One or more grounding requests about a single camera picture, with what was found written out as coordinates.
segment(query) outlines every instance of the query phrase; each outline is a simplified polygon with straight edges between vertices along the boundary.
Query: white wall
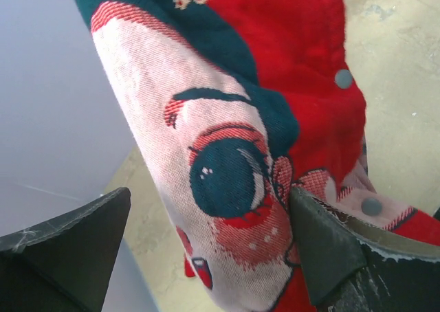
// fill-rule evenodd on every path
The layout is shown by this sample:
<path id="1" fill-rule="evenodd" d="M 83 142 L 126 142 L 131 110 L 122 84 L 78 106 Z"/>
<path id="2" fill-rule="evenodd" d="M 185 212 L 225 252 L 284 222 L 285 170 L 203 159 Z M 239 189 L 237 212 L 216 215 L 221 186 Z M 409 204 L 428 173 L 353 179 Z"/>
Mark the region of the white wall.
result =
<path id="1" fill-rule="evenodd" d="M 2 235 L 95 199 L 134 141 L 73 0 L 0 0 L 0 61 Z"/>

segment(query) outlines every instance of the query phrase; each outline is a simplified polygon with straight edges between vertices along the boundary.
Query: quilted fabric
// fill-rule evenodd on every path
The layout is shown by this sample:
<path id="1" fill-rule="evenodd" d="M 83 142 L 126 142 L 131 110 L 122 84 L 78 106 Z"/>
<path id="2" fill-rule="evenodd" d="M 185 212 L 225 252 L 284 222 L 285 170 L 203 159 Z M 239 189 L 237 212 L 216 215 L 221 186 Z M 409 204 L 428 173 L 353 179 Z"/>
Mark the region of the quilted fabric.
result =
<path id="1" fill-rule="evenodd" d="M 76 0 L 197 275 L 226 311 L 315 311 L 293 185 L 440 245 L 439 222 L 377 195 L 343 0 Z M 366 214 L 364 201 L 379 201 Z"/>

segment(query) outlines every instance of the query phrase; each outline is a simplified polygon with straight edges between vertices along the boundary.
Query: snap button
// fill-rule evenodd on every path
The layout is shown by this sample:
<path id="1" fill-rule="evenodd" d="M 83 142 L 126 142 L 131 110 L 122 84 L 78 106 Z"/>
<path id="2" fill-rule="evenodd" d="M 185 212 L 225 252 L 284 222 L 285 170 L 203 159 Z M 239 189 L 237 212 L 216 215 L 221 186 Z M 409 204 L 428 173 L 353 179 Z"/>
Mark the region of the snap button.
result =
<path id="1" fill-rule="evenodd" d="M 341 69 L 335 75 L 335 83 L 341 89 L 348 89 L 353 84 L 353 76 L 347 69 Z"/>
<path id="2" fill-rule="evenodd" d="M 379 200 L 373 197 L 368 197 L 362 201 L 361 209 L 367 216 L 379 216 L 383 207 Z"/>

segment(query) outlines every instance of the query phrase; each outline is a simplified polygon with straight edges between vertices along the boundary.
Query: red fabric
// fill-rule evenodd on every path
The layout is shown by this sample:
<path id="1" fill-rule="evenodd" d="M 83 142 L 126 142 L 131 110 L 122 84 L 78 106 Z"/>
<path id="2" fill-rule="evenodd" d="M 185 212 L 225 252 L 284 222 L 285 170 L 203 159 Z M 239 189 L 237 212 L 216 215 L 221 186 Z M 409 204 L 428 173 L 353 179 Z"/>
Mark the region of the red fabric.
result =
<path id="1" fill-rule="evenodd" d="M 410 219 L 393 230 L 398 235 L 413 240 L 440 246 L 440 221 L 417 211 Z"/>
<path id="2" fill-rule="evenodd" d="M 208 0 L 247 43 L 262 87 L 282 93 L 300 124 L 290 151 L 295 179 L 326 168 L 337 183 L 361 150 L 365 101 L 353 84 L 341 90 L 343 0 Z"/>
<path id="3" fill-rule="evenodd" d="M 195 278 L 194 270 L 191 267 L 190 262 L 188 262 L 188 259 L 186 256 L 184 256 L 184 267 L 185 267 L 185 275 L 188 278 Z"/>
<path id="4" fill-rule="evenodd" d="M 300 268 L 295 269 L 294 277 L 272 312 L 316 312 L 316 308 L 310 305 L 303 271 Z"/>

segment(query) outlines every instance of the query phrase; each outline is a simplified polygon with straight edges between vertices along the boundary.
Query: concrete floor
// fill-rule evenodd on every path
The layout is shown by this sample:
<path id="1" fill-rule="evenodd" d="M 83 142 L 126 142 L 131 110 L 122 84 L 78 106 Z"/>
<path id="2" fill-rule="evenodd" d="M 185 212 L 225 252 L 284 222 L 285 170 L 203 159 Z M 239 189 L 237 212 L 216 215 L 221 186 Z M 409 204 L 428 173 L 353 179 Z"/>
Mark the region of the concrete floor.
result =
<path id="1" fill-rule="evenodd" d="M 433 213 L 440 206 L 440 0 L 346 0 L 348 62 L 368 101 L 377 190 Z M 109 184 L 128 186 L 125 237 L 163 312 L 216 312 L 184 277 L 183 249 L 135 149 Z"/>

